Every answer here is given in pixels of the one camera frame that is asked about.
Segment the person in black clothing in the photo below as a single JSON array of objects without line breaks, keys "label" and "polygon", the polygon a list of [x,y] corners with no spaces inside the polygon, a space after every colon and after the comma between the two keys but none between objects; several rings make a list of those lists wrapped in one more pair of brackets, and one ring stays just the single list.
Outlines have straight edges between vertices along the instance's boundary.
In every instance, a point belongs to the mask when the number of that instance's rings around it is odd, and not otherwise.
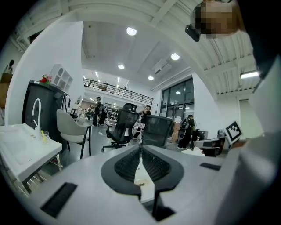
[{"label": "person in black clothing", "polygon": [[[144,123],[144,124],[146,123],[146,116],[147,116],[147,115],[151,115],[150,109],[151,109],[151,107],[148,105],[148,106],[146,106],[146,107],[144,108],[144,110],[141,111],[141,113],[144,114],[143,117],[142,117],[141,120],[140,120],[141,123]],[[140,134],[139,132],[135,133],[135,135],[133,136],[133,138],[134,138],[134,139],[137,139],[137,137],[139,136],[139,134]]]},{"label": "person in black clothing", "polygon": [[204,0],[193,10],[191,25],[207,38],[229,36],[239,30],[246,32],[252,43],[259,76],[264,79],[281,52],[278,36],[271,35],[280,21],[277,9],[279,7],[264,1],[233,0],[224,3]]},{"label": "person in black clothing", "polygon": [[106,116],[107,116],[107,110],[106,110],[106,107],[103,106],[102,111],[101,111],[101,117],[100,117],[100,120],[98,121],[99,125],[104,125]]},{"label": "person in black clothing", "polygon": [[93,107],[95,109],[95,111],[94,111],[94,117],[93,117],[93,124],[92,124],[92,126],[95,126],[95,127],[97,126],[97,116],[98,116],[98,113],[100,111],[100,107],[101,107],[101,98],[97,97],[97,103]]},{"label": "person in black clothing", "polygon": [[195,124],[194,124],[194,120],[193,120],[193,115],[188,115],[187,122],[188,122],[188,128],[185,129],[184,138],[179,141],[179,144],[178,144],[178,147],[177,147],[178,149],[186,149],[187,148],[187,145],[190,142],[191,136],[192,136],[193,132],[195,131]]}]

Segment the chair backrest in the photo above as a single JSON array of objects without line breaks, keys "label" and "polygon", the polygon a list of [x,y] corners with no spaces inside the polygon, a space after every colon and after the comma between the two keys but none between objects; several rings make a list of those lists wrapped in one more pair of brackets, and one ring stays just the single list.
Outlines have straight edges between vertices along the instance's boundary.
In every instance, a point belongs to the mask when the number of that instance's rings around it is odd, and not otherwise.
[{"label": "chair backrest", "polygon": [[166,117],[147,115],[142,144],[166,148],[172,123],[173,120]]},{"label": "chair backrest", "polygon": [[[117,116],[117,124],[113,131],[113,136],[118,141],[130,142],[133,137],[132,128],[139,118],[139,114],[128,109],[120,109]],[[125,136],[126,129],[128,129],[128,136]]]},{"label": "chair backrest", "polygon": [[84,135],[87,127],[77,124],[67,112],[57,110],[58,131],[67,135]]},{"label": "chair backrest", "polygon": [[134,105],[132,103],[126,103],[124,106],[123,106],[123,109],[128,109],[132,112],[135,112],[136,109],[137,109],[137,105]]}]

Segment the yellow object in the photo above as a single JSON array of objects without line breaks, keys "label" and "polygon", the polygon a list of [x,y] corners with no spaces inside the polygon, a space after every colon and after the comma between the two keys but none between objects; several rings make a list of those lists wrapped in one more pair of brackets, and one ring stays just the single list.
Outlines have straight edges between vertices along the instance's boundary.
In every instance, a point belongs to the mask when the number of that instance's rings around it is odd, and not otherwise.
[{"label": "yellow object", "polygon": [[41,134],[43,136],[43,143],[46,143],[47,142],[47,139],[46,139],[46,136],[44,135],[44,131],[41,131]]}]

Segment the box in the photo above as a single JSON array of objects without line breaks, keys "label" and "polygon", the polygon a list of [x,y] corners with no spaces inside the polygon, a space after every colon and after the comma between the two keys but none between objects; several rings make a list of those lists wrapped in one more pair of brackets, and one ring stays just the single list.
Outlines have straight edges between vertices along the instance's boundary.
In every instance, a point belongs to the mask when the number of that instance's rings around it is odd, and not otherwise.
[{"label": "box", "polygon": [[173,133],[178,133],[180,130],[180,123],[174,123]]},{"label": "box", "polygon": [[0,81],[0,108],[5,108],[6,97],[12,77],[13,75],[9,73],[2,74]]},{"label": "box", "polygon": [[178,132],[174,132],[174,133],[172,134],[172,142],[173,142],[173,143],[176,143],[176,142],[177,142],[177,135],[178,135]]}]

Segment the glass cup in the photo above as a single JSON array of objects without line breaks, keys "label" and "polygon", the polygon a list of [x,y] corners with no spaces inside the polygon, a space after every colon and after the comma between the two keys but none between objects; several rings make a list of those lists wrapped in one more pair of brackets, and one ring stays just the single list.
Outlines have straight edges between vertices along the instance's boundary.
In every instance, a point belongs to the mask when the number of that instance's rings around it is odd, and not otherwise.
[{"label": "glass cup", "polygon": [[48,131],[41,132],[41,140],[46,145],[49,143],[50,137],[49,137],[49,132]]}]

